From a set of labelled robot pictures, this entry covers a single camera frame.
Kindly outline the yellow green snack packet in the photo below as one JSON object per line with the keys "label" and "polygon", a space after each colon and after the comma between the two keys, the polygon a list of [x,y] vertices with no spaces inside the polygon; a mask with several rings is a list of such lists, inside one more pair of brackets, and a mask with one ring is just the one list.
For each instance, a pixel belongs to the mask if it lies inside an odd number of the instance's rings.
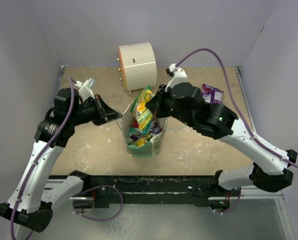
{"label": "yellow green snack packet", "polygon": [[138,127],[142,133],[148,132],[153,123],[153,114],[147,109],[146,103],[154,98],[154,93],[151,86],[146,86],[135,98],[131,113],[134,115],[138,123]]}

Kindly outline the green paper bag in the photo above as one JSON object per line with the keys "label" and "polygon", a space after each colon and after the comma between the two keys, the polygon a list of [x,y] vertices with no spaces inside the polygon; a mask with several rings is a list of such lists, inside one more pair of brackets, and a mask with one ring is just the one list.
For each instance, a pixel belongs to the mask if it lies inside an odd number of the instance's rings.
{"label": "green paper bag", "polygon": [[135,158],[152,158],[158,155],[162,148],[164,136],[167,131],[178,131],[185,126],[170,128],[167,118],[159,118],[153,122],[148,133],[144,134],[136,127],[132,126],[135,120],[131,108],[133,102],[130,102],[122,113],[121,122],[118,127],[121,130],[122,138],[126,146],[127,153]]}

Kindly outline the purple snack packet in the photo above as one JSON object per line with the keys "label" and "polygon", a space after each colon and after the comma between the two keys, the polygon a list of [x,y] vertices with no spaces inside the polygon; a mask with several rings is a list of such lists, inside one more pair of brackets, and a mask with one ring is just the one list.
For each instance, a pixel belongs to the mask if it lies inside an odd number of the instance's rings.
{"label": "purple snack packet", "polygon": [[208,104],[222,104],[222,98],[224,91],[209,86],[207,84],[202,85],[201,89],[202,97],[204,98],[205,102]]}

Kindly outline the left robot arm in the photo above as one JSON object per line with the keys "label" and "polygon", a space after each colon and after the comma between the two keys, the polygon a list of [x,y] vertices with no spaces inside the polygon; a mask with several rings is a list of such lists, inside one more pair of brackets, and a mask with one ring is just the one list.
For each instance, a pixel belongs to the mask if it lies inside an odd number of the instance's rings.
{"label": "left robot arm", "polygon": [[75,170],[50,193],[44,192],[75,127],[89,122],[101,126],[121,117],[98,94],[83,100],[76,89],[59,90],[53,108],[38,125],[31,158],[16,190],[7,202],[0,203],[0,216],[31,231],[44,231],[62,203],[77,194],[86,196],[92,189],[91,176]]}

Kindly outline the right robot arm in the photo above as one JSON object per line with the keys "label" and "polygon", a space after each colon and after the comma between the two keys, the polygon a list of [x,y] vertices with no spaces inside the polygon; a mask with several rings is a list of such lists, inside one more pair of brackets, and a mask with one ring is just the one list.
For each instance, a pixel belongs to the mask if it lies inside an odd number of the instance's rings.
{"label": "right robot arm", "polygon": [[248,131],[235,112],[222,104],[206,103],[201,90],[190,83],[182,82],[173,88],[161,85],[145,106],[155,117],[173,117],[252,160],[253,163],[244,168],[218,170],[211,183],[215,195],[222,196],[234,188],[251,185],[275,193],[291,185],[293,173],[288,169],[288,161],[295,162],[296,152],[281,150]]}

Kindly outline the white cylindrical drawer cabinet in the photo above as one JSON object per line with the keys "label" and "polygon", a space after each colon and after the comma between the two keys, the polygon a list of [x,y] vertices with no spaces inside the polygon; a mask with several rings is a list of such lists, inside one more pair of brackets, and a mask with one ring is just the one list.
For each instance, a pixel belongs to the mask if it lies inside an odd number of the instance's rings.
{"label": "white cylindrical drawer cabinet", "polygon": [[120,45],[118,47],[122,73],[121,80],[128,94],[132,91],[155,86],[157,83],[157,64],[151,43]]}

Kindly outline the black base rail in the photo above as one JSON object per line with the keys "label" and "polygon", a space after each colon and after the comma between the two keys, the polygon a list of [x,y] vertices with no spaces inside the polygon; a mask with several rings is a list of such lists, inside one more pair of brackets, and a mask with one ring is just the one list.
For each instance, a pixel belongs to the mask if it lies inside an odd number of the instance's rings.
{"label": "black base rail", "polygon": [[70,173],[84,181],[74,197],[88,197],[95,208],[110,204],[138,205],[194,205],[227,209],[230,197],[237,197],[237,189],[224,190],[210,175],[88,175]]}

